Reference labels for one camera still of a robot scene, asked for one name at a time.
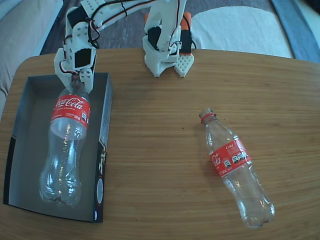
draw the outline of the white rug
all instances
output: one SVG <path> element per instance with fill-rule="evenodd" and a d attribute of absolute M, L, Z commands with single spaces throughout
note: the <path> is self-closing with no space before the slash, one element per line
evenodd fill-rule
<path fill-rule="evenodd" d="M 192 37 L 199 49 L 226 50 L 292 58 L 278 17 L 246 6 L 227 6 L 192 18 Z"/>

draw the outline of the floor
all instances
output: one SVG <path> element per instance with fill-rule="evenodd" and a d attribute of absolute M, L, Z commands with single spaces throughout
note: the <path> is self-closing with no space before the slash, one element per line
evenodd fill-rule
<path fill-rule="evenodd" d="M 50 34 L 43 46 L 41 54 L 57 52 L 62 47 L 65 37 L 66 12 L 69 8 L 80 5 L 80 0 L 65 0 Z M 185 10 L 193 16 L 209 9 L 246 6 L 274 13 L 270 0 L 188 0 Z M 102 49 L 112 48 L 141 48 L 144 32 L 144 15 L 148 9 L 142 9 L 117 21 L 101 32 L 99 45 Z"/>

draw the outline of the coca-cola bottle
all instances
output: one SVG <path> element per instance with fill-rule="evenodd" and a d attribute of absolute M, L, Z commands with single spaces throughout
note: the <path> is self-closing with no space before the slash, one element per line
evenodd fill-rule
<path fill-rule="evenodd" d="M 40 175 L 42 200 L 74 207 L 80 200 L 79 159 L 90 116 L 88 93 L 74 77 L 71 91 L 64 89 L 56 100 L 49 128 L 49 151 Z"/>
<path fill-rule="evenodd" d="M 242 141 L 210 108 L 199 116 L 205 126 L 211 160 L 235 198 L 244 224 L 257 229 L 270 222 L 275 216 L 275 207 L 266 196 Z"/>

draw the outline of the gray couch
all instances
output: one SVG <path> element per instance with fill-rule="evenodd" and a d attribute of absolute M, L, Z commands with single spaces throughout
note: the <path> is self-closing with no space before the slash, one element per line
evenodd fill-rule
<path fill-rule="evenodd" d="M 62 6 L 63 0 L 0 0 L 0 119 L 19 65 L 40 54 Z"/>

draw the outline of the coca-cola logo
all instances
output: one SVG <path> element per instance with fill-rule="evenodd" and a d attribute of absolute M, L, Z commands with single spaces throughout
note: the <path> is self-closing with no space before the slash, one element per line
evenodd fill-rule
<path fill-rule="evenodd" d="M 230 149 L 230 148 L 233 148 L 234 146 L 235 146 L 234 144 L 230 144 L 230 145 L 226 146 L 225 149 L 228 150 L 228 149 Z"/>
<path fill-rule="evenodd" d="M 72 108 L 81 110 L 84 104 L 85 104 L 85 101 L 77 97 L 72 97 L 67 99 L 58 99 L 55 107 L 72 107 Z"/>
<path fill-rule="evenodd" d="M 219 156 L 219 153 L 216 153 L 216 154 L 213 154 L 212 157 L 211 157 L 212 162 L 213 162 L 215 167 L 218 166 L 221 163 L 220 157 L 218 157 L 218 156 Z"/>

